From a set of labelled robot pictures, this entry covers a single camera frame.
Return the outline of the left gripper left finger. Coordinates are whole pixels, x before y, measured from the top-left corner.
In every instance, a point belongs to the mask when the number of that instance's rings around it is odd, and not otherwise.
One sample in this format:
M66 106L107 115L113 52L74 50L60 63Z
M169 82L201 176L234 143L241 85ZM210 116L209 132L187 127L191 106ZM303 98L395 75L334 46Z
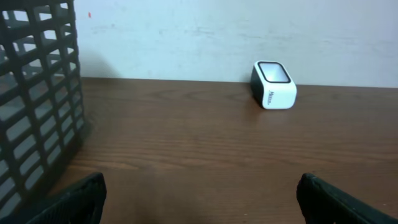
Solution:
M106 200L106 184L100 172L94 172L15 214L1 224L99 224Z

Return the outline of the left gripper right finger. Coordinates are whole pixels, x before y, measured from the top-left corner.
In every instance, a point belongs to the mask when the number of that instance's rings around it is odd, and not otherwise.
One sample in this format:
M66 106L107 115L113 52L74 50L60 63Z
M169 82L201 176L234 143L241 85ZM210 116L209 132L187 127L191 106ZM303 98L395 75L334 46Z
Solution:
M311 173L304 173L296 198L307 224L397 224L397 219L363 203Z

